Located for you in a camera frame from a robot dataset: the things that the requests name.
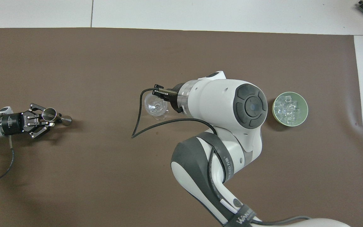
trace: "brown table mat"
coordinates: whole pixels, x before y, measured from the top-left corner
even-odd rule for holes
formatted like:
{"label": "brown table mat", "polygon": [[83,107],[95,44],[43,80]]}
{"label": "brown table mat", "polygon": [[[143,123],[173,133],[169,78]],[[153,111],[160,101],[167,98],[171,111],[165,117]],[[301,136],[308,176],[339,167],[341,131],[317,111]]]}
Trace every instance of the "brown table mat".
{"label": "brown table mat", "polygon": [[[174,123],[130,138],[140,91],[217,70],[254,83],[270,103],[295,91],[309,105],[294,128],[269,113],[260,157],[226,187],[264,221],[308,215],[363,227],[353,36],[104,28],[0,29],[0,108],[23,112],[34,102],[74,120],[37,141],[13,136],[0,226],[219,226],[170,169],[176,144],[205,126]],[[143,112],[140,129],[154,123]],[[9,161],[0,139],[0,173]]]}

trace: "metal jigger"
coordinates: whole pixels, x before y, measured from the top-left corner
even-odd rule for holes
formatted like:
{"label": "metal jigger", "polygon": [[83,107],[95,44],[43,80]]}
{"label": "metal jigger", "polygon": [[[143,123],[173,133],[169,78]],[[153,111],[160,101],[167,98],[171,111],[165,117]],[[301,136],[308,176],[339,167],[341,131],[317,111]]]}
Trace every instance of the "metal jigger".
{"label": "metal jigger", "polygon": [[72,118],[68,115],[58,113],[54,108],[47,108],[42,113],[43,120],[47,122],[60,122],[64,126],[68,126],[72,122]]}

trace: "black cable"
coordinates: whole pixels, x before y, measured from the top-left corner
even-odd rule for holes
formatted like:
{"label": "black cable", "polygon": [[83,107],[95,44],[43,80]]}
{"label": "black cable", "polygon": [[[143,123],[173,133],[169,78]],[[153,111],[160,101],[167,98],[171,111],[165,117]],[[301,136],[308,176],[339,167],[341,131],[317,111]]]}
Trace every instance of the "black cable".
{"label": "black cable", "polygon": [[305,219],[305,220],[309,220],[312,219],[310,217],[307,216],[296,216],[296,217],[292,217],[292,218],[287,218],[285,220],[281,220],[281,221],[270,221],[270,222],[265,222],[265,221],[256,221],[256,220],[252,220],[251,223],[253,224],[259,224],[259,225],[282,225],[282,224],[286,224],[298,219]]}
{"label": "black cable", "polygon": [[208,160],[208,168],[207,168],[208,184],[212,187],[213,193],[216,195],[216,197],[219,200],[222,200],[222,199],[225,199],[225,198],[218,191],[218,189],[215,186],[214,180],[212,179],[212,159],[213,159],[214,155],[217,155],[218,158],[219,158],[219,155],[216,153],[215,148],[212,146],[212,149],[211,149],[211,152],[210,152],[210,155],[209,155],[209,160]]}
{"label": "black cable", "polygon": [[132,133],[131,135],[131,138],[135,138],[137,137],[139,134],[143,133],[143,132],[146,132],[148,131],[149,129],[152,129],[152,128],[155,128],[155,127],[158,127],[158,126],[161,126],[161,125],[165,125],[165,124],[169,124],[169,123],[173,123],[173,122],[179,122],[179,121],[195,121],[195,122],[200,122],[200,123],[203,123],[205,125],[207,125],[215,135],[217,135],[216,133],[216,130],[215,128],[210,125],[208,122],[206,121],[203,121],[201,119],[196,119],[196,118],[178,118],[178,119],[173,119],[173,120],[169,120],[169,121],[165,121],[165,122],[160,122],[158,124],[155,124],[155,125],[151,125],[149,126],[148,128],[145,128],[137,133],[135,133],[137,131],[137,128],[138,128],[138,124],[140,123],[140,118],[141,118],[141,111],[142,111],[142,96],[144,95],[145,92],[149,91],[149,90],[158,90],[157,88],[151,88],[151,89],[145,89],[141,92],[141,95],[140,95],[140,110],[138,112],[138,118],[137,118],[137,123],[135,124],[135,128],[134,128],[134,132]]}
{"label": "black cable", "polygon": [[196,118],[178,118],[178,119],[168,120],[168,121],[165,121],[165,122],[160,122],[160,123],[155,124],[155,125],[151,125],[148,128],[145,128],[145,129],[137,132],[136,134],[133,134],[131,136],[131,138],[135,138],[135,137],[137,137],[137,135],[139,135],[139,134],[141,134],[143,132],[146,132],[146,131],[148,131],[148,130],[150,130],[152,128],[155,128],[155,127],[158,127],[158,126],[161,126],[161,125],[165,125],[165,124],[169,124],[169,123],[173,123],[173,122],[181,122],[181,121],[193,121],[193,122],[203,123],[203,124],[207,125],[213,131],[213,133],[215,135],[217,135],[215,128],[212,125],[210,125],[208,122],[206,122],[206,121],[203,121],[203,120],[200,120],[200,119],[196,119]]}
{"label": "black cable", "polygon": [[159,90],[159,88],[145,89],[145,90],[143,90],[141,92],[141,95],[140,95],[140,111],[138,112],[137,123],[135,124],[134,132],[132,133],[132,136],[135,135],[135,132],[137,131],[137,128],[138,128],[138,124],[140,123],[141,111],[142,111],[142,96],[144,95],[145,92],[147,92],[149,90]]}
{"label": "black cable", "polygon": [[9,165],[8,169],[6,170],[6,172],[0,176],[0,179],[3,178],[10,171],[10,168],[13,165],[13,161],[14,161],[14,157],[15,157],[15,152],[14,152],[14,150],[12,148],[12,139],[11,139],[11,136],[9,136],[9,144],[10,144],[10,150],[12,151],[12,160],[10,161],[10,165]]}

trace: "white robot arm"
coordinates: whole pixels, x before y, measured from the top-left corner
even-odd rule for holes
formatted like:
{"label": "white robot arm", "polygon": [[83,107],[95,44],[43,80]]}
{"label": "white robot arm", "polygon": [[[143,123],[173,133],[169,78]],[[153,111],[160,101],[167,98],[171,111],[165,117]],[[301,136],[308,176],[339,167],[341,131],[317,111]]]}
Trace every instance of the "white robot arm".
{"label": "white robot arm", "polygon": [[29,110],[20,113],[14,113],[9,106],[0,109],[0,137],[9,136],[12,152],[10,166],[0,176],[0,179],[8,173],[14,161],[11,135],[29,133],[31,138],[37,138],[47,133],[49,128],[56,123],[68,126],[71,122],[72,118],[70,116],[62,115],[54,108],[44,108],[34,103],[30,104]]}
{"label": "white robot arm", "polygon": [[[173,89],[155,85],[153,95],[169,101],[177,112],[184,112],[191,118],[213,125],[212,130],[177,144],[171,159],[171,169],[177,182],[222,226],[281,225],[298,218],[309,219],[298,217],[272,223],[262,222],[251,208],[223,185],[261,153],[260,128],[268,111],[267,100],[261,89],[246,81],[226,79],[225,74],[218,71],[204,78],[178,84]],[[348,227],[344,223],[324,218],[286,226]]]}

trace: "green bowl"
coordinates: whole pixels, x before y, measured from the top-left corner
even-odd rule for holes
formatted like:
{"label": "green bowl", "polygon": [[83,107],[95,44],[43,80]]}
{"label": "green bowl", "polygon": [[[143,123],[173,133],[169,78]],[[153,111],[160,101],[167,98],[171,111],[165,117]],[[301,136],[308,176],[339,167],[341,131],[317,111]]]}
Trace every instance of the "green bowl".
{"label": "green bowl", "polygon": [[[295,100],[297,101],[297,107],[301,110],[301,117],[299,119],[297,119],[295,121],[295,124],[293,125],[288,125],[284,122],[281,121],[281,119],[279,119],[276,114],[275,114],[275,101],[280,97],[280,96],[288,96],[290,95],[292,100]],[[302,124],[306,118],[307,118],[307,115],[308,115],[308,105],[306,103],[306,100],[298,93],[295,93],[295,92],[284,92],[282,93],[281,95],[278,95],[277,98],[274,100],[273,102],[273,106],[272,106],[272,111],[273,111],[273,116],[274,118],[281,124],[285,125],[285,126],[289,126],[289,127],[295,127],[295,126],[298,126],[300,124]]]}

